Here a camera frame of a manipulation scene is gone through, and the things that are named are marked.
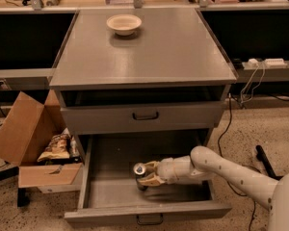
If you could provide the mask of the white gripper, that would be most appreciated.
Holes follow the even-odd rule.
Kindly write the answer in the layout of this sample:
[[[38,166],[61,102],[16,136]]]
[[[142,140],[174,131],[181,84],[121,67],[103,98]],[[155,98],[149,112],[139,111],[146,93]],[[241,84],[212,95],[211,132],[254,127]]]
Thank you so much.
[[[158,187],[163,184],[174,184],[177,181],[174,158],[167,158],[160,162],[151,161],[144,165],[149,175],[138,180],[142,186]]]

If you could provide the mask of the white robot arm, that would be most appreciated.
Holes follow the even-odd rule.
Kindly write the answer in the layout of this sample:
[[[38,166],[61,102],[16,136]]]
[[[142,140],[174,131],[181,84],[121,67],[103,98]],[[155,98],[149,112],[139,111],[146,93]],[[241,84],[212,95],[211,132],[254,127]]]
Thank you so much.
[[[268,231],[289,231],[289,173],[276,180],[235,164],[208,147],[196,146],[187,156],[134,165],[141,186],[190,185],[215,173],[269,211]]]

